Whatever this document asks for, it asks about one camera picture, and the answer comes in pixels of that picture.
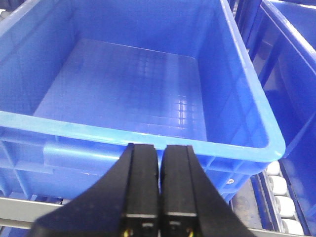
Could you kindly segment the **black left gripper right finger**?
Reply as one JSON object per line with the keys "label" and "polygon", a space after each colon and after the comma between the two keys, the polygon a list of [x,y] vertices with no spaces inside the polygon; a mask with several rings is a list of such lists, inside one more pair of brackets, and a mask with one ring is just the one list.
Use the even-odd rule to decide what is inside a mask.
{"label": "black left gripper right finger", "polygon": [[192,146],[168,145],[161,169],[163,237],[252,237],[202,169]]}

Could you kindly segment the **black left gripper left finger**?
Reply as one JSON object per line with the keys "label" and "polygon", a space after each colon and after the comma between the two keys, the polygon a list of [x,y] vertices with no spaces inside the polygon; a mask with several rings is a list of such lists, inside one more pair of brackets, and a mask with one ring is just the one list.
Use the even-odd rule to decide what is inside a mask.
{"label": "black left gripper left finger", "polygon": [[158,236],[158,157],[153,145],[128,144],[94,185],[32,225],[34,237]]}

